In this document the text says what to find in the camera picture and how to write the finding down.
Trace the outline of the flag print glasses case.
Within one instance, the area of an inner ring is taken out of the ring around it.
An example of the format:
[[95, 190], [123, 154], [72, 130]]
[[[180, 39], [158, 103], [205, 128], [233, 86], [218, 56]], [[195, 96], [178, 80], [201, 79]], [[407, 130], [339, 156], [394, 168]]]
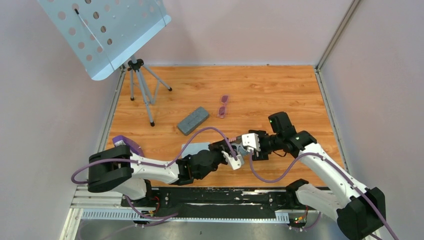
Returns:
[[249, 151], [247, 150], [247, 148], [243, 145], [243, 140], [242, 140], [242, 136], [234, 136], [234, 137], [230, 137], [228, 138], [228, 141], [232, 147], [232, 149], [241, 156], [247, 156], [249, 155]]

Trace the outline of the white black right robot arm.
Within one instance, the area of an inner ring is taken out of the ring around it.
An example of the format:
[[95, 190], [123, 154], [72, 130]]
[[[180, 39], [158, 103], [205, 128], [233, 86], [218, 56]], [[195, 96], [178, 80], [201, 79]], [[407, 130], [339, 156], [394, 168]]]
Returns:
[[256, 155], [282, 150], [311, 169], [329, 188], [318, 189], [304, 179], [286, 186], [286, 204], [292, 209], [311, 207], [337, 223], [350, 240], [362, 240], [383, 227], [386, 201], [378, 188], [369, 188], [340, 167], [307, 131], [297, 131], [286, 112], [268, 117], [273, 134], [250, 130], [242, 136], [242, 145], [252, 162]]

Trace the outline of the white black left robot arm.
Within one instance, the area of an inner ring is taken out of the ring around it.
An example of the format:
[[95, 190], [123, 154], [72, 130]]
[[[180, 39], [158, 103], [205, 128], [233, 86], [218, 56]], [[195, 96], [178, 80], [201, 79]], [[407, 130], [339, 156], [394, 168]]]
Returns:
[[87, 187], [90, 193], [121, 193], [146, 207], [153, 201], [151, 180], [176, 186], [189, 185], [233, 159], [230, 149], [211, 146], [175, 162], [161, 161], [138, 155], [124, 144], [89, 157]]

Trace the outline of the pink transparent sunglasses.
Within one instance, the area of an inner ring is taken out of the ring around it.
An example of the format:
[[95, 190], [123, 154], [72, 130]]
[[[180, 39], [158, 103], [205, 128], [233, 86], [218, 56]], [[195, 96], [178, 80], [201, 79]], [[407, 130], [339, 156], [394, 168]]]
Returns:
[[218, 118], [225, 118], [227, 113], [228, 113], [228, 104], [230, 102], [230, 96], [228, 94], [224, 94], [220, 97], [220, 104], [221, 106], [219, 107], [218, 111], [217, 111], [217, 117]]

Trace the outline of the left light blue cloth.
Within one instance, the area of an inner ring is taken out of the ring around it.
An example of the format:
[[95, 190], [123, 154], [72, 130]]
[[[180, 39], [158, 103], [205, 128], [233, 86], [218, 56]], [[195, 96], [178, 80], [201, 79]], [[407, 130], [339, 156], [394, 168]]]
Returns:
[[210, 142], [190, 143], [181, 153], [180, 157], [185, 158], [187, 155], [195, 155], [201, 150], [208, 150]]

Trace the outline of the grey-green glasses case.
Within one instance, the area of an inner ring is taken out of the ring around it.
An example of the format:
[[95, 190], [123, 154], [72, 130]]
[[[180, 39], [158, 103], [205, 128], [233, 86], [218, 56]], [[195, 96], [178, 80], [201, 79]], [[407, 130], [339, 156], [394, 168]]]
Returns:
[[209, 117], [209, 112], [200, 106], [181, 120], [177, 124], [177, 128], [183, 135], [188, 136]]

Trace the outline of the purple glasses case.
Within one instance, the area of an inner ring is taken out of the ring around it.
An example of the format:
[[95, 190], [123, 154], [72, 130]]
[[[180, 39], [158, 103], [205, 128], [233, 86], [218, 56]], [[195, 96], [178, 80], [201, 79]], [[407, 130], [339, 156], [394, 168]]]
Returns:
[[144, 152], [141, 148], [141, 146], [136, 143], [134, 140], [124, 136], [124, 135], [117, 135], [112, 138], [113, 145], [115, 147], [120, 145], [126, 145], [129, 146], [130, 151], [138, 156], [144, 157]]

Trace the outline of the perforated metal music stand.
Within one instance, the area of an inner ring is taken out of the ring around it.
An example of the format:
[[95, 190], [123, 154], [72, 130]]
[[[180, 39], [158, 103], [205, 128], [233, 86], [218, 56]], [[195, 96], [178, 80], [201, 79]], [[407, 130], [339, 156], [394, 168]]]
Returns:
[[159, 87], [172, 87], [148, 67], [140, 50], [172, 20], [161, 0], [40, 0], [40, 6], [65, 38], [94, 81], [102, 81], [127, 65], [138, 87], [150, 125], [150, 105]]

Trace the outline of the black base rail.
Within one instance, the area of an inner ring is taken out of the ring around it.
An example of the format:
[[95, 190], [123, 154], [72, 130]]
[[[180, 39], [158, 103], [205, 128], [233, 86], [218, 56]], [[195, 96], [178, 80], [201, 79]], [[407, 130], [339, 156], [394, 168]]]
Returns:
[[117, 192], [91, 193], [78, 187], [72, 208], [87, 219], [122, 219], [137, 223], [161, 220], [193, 222], [304, 222], [321, 213], [340, 223], [364, 223], [375, 217], [368, 193], [350, 187], [337, 196], [324, 187], [155, 187], [145, 198], [127, 200]]

